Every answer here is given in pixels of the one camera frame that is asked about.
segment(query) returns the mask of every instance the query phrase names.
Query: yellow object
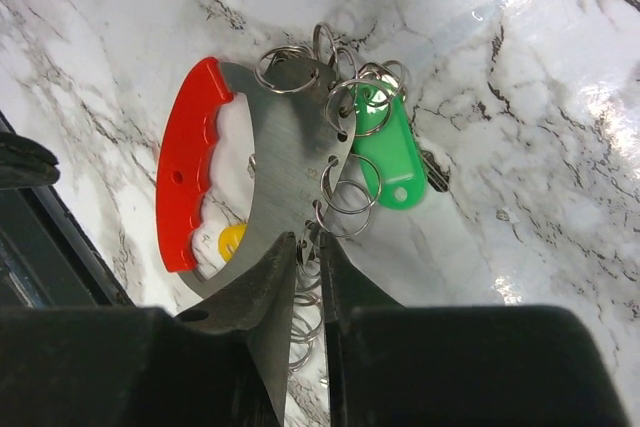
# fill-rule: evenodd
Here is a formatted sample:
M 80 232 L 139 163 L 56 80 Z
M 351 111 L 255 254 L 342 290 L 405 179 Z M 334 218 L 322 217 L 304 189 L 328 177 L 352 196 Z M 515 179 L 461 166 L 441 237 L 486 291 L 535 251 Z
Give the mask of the yellow object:
M 247 224 L 230 225 L 218 237 L 218 252 L 225 262 L 229 262 L 240 245 Z

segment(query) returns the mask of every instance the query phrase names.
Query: red handle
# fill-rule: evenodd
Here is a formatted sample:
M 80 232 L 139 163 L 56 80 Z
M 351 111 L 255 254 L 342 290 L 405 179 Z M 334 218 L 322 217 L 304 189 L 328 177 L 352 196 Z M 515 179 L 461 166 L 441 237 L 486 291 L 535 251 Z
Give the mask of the red handle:
M 218 111 L 231 100 L 218 61 L 207 57 L 187 75 L 169 116 L 156 186 L 158 244 L 169 272 L 197 265 L 191 236 L 201 223 L 200 206 L 210 186 L 209 164 L 219 140 Z

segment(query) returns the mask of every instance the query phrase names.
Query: marble surface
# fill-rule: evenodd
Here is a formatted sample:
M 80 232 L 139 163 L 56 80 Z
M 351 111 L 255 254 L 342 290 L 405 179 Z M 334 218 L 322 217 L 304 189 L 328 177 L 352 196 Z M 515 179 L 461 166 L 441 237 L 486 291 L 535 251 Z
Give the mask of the marble surface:
M 450 192 L 376 210 L 345 243 L 354 264 L 407 305 L 571 309 L 640 423 L 640 0 L 0 0 L 1 109 L 59 156 L 58 192 L 133 300 L 175 313 L 197 298 L 162 266 L 154 177 L 180 84 L 319 20 L 410 68 L 415 134 L 451 172 Z M 195 239 L 211 271 L 217 232 L 249 212 L 241 99 L 219 129 Z M 323 374 L 318 346 L 290 425 L 327 425 Z

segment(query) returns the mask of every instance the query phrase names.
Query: green key tag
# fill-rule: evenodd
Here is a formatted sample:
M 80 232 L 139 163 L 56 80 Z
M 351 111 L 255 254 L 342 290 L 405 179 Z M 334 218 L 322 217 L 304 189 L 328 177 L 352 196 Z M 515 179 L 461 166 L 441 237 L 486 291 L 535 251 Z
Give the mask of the green key tag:
M 375 129 L 384 122 L 386 109 L 391 108 L 389 119 L 378 132 L 356 137 L 353 149 L 369 159 L 380 172 L 382 192 L 378 202 L 395 210 L 409 209 L 424 196 L 427 175 L 416 147 L 401 96 L 388 104 L 377 88 L 369 85 L 357 87 L 356 135 Z M 362 173 L 371 195 L 378 192 L 378 176 L 367 162 L 360 161 Z

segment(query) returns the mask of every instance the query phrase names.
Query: yellow key tag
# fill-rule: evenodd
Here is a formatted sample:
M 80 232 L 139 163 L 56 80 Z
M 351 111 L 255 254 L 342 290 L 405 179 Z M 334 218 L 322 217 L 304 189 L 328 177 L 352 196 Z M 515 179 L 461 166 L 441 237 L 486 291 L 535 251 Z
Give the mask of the yellow key tag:
M 225 262 L 229 262 L 240 245 L 247 224 L 231 225 L 224 229 L 218 237 L 218 252 Z

